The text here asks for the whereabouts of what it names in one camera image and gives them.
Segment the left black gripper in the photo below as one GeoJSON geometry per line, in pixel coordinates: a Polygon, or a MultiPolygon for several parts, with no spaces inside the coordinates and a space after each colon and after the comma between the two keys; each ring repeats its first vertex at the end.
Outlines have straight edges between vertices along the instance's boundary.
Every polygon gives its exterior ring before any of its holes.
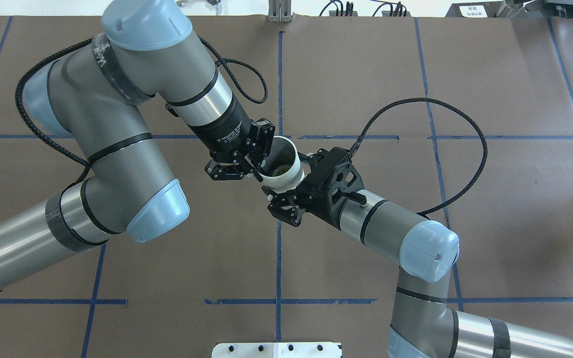
{"type": "Polygon", "coordinates": [[[262,181],[259,169],[271,153],[277,128],[272,122],[252,121],[233,97],[229,108],[216,120],[189,128],[209,149],[211,160],[204,170],[212,180],[241,180],[251,176],[262,181]]]}

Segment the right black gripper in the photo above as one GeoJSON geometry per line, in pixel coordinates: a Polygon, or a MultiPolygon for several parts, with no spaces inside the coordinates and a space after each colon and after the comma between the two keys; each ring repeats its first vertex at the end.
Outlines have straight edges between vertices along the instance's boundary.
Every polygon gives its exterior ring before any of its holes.
{"type": "Polygon", "coordinates": [[[299,227],[309,212],[337,229],[347,201],[367,204],[366,195],[359,193],[364,184],[352,163],[350,150],[334,147],[316,153],[298,152],[302,168],[309,174],[297,188],[278,193],[267,185],[262,192],[268,196],[268,210],[274,218],[293,227],[299,227]]]}

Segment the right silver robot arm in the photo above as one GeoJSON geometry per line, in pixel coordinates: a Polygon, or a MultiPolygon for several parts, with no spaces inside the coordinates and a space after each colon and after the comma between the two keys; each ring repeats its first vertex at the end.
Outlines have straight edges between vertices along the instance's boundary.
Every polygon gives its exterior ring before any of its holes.
{"type": "Polygon", "coordinates": [[[348,150],[305,156],[290,144],[274,146],[261,174],[278,220],[298,227],[311,213],[398,265],[391,358],[573,358],[573,339],[448,308],[459,237],[366,190],[348,150]]]}

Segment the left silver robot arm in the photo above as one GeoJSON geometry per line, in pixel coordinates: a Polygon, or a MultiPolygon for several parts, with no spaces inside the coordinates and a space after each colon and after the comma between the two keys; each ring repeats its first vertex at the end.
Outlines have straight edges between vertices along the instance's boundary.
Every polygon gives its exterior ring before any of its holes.
{"type": "Polygon", "coordinates": [[[127,233],[144,243],[190,208],[138,106],[160,95],[209,150],[214,180],[259,178],[275,125],[253,121],[173,0],[114,0],[104,29],[34,66],[15,100],[23,120],[71,135],[93,170],[0,224],[0,291],[127,233]]]}

